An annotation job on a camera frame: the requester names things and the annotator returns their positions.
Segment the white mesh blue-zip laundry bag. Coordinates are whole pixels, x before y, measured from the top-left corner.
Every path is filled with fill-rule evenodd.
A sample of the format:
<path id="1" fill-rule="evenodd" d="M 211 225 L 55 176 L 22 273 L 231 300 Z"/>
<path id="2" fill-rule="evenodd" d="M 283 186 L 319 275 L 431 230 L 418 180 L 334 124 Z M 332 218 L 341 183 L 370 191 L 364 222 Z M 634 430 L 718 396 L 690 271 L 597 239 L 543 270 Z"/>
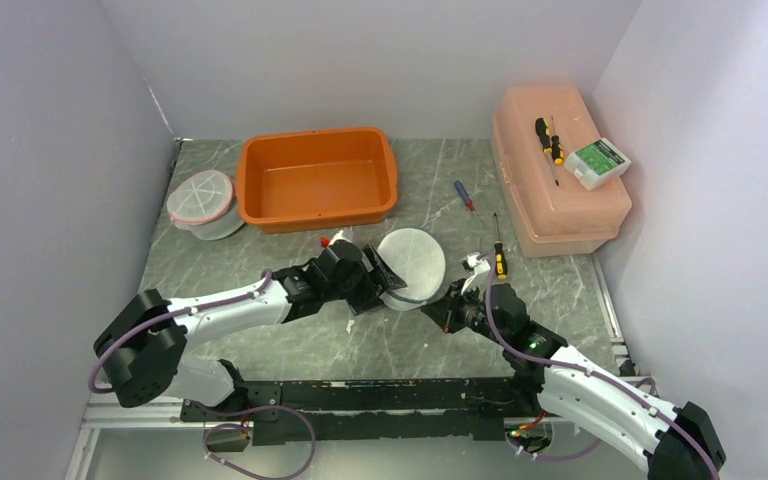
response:
<path id="1" fill-rule="evenodd" d="M 430 234 L 416 228 L 394 230 L 383 237 L 377 252 L 406 284 L 381 296 L 388 308 L 413 310 L 435 297 L 445 277 L 446 260 L 441 245 Z"/>

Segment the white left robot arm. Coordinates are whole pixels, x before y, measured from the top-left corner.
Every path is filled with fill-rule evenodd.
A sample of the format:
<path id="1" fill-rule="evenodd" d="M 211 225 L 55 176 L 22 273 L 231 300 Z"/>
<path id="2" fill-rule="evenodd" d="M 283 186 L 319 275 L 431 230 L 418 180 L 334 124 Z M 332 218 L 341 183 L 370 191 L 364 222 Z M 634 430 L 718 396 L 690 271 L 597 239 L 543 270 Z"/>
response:
<path id="1" fill-rule="evenodd" d="M 90 392 L 142 406 L 171 395 L 232 420 L 247 406 L 239 370 L 226 360 L 190 359 L 190 348 L 244 329 L 281 325 L 343 301 L 354 314 L 381 305 L 405 287 L 371 245 L 337 239 L 302 265 L 265 270 L 250 285 L 211 295 L 166 299 L 156 289 L 135 295 L 96 338 Z"/>

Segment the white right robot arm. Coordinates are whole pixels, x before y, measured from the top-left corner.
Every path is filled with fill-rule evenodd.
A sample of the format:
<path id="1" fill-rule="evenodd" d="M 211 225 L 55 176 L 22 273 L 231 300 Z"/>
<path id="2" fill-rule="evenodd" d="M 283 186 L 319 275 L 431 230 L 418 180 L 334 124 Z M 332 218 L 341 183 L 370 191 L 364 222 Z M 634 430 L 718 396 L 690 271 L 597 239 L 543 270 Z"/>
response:
<path id="1" fill-rule="evenodd" d="M 421 312 L 444 332 L 469 329 L 503 349 L 514 370 L 517 411 L 560 416 L 638 466 L 649 479 L 717 479 L 726 454 L 711 417 L 688 401 L 677 406 L 588 359 L 566 339 L 531 319 L 506 284 L 465 291 L 460 282 Z"/>

